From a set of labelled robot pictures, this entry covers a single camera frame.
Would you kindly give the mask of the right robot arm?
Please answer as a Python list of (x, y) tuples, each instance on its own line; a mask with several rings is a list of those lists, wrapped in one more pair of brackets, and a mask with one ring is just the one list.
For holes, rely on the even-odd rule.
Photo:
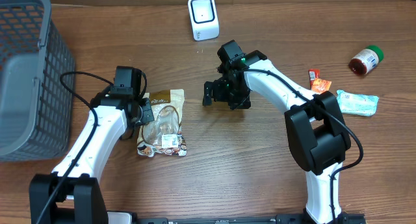
[(244, 53), (222, 47), (217, 55), (221, 77), (204, 84), (203, 105), (225, 102), (230, 109), (248, 109), (252, 92), (262, 95), (285, 118), (289, 151), (305, 171), (307, 203), (302, 222), (343, 223), (339, 204), (339, 173), (345, 168), (351, 131), (330, 92), (308, 90), (274, 67), (260, 51)]

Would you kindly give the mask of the teal wet wipes packet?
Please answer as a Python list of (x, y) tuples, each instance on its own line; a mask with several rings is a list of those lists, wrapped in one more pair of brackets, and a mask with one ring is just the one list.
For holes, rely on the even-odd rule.
[(343, 114), (373, 116), (376, 113), (379, 97), (337, 90), (337, 102)]

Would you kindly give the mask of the green white round container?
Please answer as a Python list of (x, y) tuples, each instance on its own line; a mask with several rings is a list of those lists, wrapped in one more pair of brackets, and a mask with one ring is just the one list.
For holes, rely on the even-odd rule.
[(370, 73), (384, 59), (384, 52), (376, 45), (369, 45), (355, 55), (348, 67), (356, 75)]

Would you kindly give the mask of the orange tissue packet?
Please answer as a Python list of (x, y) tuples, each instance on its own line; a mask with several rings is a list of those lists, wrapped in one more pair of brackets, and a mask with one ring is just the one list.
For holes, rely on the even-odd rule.
[(316, 78), (314, 79), (311, 85), (311, 91), (321, 94), (321, 93), (327, 92), (330, 89), (331, 85), (332, 85), (331, 81)]

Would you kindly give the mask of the beige dried food bag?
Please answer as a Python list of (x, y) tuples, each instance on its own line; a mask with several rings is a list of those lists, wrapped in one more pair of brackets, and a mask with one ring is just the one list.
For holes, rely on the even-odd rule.
[(137, 153), (148, 157), (156, 154), (186, 156), (187, 146), (182, 134), (184, 90), (162, 90), (145, 96), (154, 120), (139, 128)]

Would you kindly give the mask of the red snack stick pack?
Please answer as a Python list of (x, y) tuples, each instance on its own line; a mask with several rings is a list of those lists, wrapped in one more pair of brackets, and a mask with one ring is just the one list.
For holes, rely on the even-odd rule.
[(310, 88), (312, 88), (312, 85), (313, 85), (315, 79), (320, 78), (320, 70), (319, 69), (309, 69), (308, 73), (309, 73)]

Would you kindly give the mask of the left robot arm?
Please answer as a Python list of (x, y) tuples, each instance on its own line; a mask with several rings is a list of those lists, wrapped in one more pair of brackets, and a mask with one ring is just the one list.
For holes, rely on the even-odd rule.
[(147, 98), (139, 102), (136, 119), (115, 106), (99, 105), (90, 111), (84, 129), (62, 162), (52, 173), (33, 177), (29, 186), (32, 223), (136, 223), (132, 212), (106, 209), (99, 181), (128, 124), (150, 121), (153, 112)]

